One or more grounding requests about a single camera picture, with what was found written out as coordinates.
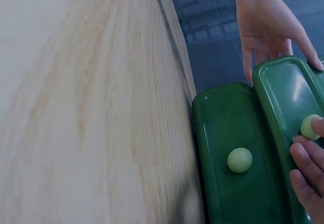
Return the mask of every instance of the light wood grain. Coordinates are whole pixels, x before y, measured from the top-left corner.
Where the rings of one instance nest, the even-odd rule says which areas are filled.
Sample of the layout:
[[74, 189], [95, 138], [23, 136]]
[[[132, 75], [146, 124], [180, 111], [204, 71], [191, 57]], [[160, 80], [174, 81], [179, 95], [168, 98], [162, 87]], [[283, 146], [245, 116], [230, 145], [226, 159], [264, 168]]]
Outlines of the light wood grain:
[[171, 0], [0, 0], [0, 223], [203, 223]]

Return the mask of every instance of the finger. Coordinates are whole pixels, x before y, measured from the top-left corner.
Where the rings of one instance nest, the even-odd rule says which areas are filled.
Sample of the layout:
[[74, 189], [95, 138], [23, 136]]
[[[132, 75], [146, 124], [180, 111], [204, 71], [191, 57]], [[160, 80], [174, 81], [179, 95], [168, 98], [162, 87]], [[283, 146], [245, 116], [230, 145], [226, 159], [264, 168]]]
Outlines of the finger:
[[310, 140], [300, 143], [313, 162], [324, 171], [324, 149]]
[[313, 118], [311, 126], [317, 135], [324, 137], [324, 119], [322, 117]]
[[269, 54], [269, 59], [273, 60], [279, 57], [279, 53], [271, 53]]
[[284, 49], [281, 52], [281, 54], [283, 56], [292, 56], [294, 54], [291, 39], [287, 39], [287, 41], [285, 42], [285, 45], [284, 45]]
[[317, 56], [317, 52], [310, 42], [307, 33], [303, 26], [300, 24], [297, 31], [295, 31], [294, 41], [297, 43], [299, 48], [302, 50], [306, 56], [308, 63], [312, 65], [315, 69], [324, 70], [323, 64]]
[[262, 62], [265, 62], [267, 60], [267, 56], [265, 53], [256, 51], [255, 52], [255, 56], [256, 56], [256, 61], [257, 61], [257, 65], [261, 64]]
[[253, 51], [250, 49], [242, 48], [242, 61], [245, 76], [248, 82], [252, 82], [252, 70], [253, 70]]
[[310, 185], [319, 195], [324, 196], [324, 172], [314, 163], [300, 143], [293, 143], [290, 146], [290, 153]]
[[299, 142], [299, 143], [303, 143], [303, 142], [308, 142], [309, 139], [307, 139], [306, 137], [303, 137], [303, 136], [296, 136], [293, 138], [293, 141], [295, 143]]
[[320, 201], [320, 196], [309, 186], [299, 170], [294, 169], [289, 175], [299, 202], [305, 208], [306, 212], [312, 216], [314, 206]]

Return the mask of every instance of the fingernail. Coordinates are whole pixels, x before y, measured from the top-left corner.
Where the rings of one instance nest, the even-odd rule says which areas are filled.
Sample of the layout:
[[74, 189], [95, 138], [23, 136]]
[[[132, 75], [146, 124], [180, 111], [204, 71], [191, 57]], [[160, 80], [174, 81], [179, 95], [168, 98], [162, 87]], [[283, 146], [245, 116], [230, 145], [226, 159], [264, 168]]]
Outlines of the fingernail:
[[323, 71], [324, 70], [323, 62], [320, 59], [317, 59], [316, 63], [318, 65], [318, 69]]
[[324, 118], [323, 117], [315, 117], [312, 119], [313, 122], [319, 122], [319, 121], [322, 121]]

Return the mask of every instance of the gray patterned floor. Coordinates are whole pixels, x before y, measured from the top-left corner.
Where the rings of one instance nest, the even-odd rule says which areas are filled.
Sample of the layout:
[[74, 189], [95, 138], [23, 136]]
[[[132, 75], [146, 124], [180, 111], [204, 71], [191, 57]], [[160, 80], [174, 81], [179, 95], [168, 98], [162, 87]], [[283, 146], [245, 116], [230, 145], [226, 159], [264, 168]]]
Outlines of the gray patterned floor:
[[[323, 0], [284, 0], [324, 55]], [[246, 82], [235, 0], [173, 0], [183, 30], [197, 91], [230, 81]], [[302, 56], [294, 45], [296, 55]]]

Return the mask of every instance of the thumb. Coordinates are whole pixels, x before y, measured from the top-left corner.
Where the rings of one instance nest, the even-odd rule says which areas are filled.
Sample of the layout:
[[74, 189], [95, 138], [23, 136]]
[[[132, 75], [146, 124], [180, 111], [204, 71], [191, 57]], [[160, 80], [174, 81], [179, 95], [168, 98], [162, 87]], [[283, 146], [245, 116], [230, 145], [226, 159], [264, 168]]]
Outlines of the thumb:
[[311, 126], [317, 135], [324, 137], [324, 119], [322, 117], [313, 118]]
[[317, 70], [324, 70], [324, 66], [317, 56], [317, 52], [309, 40], [304, 27], [299, 23], [293, 39], [307, 58], [308, 63]]

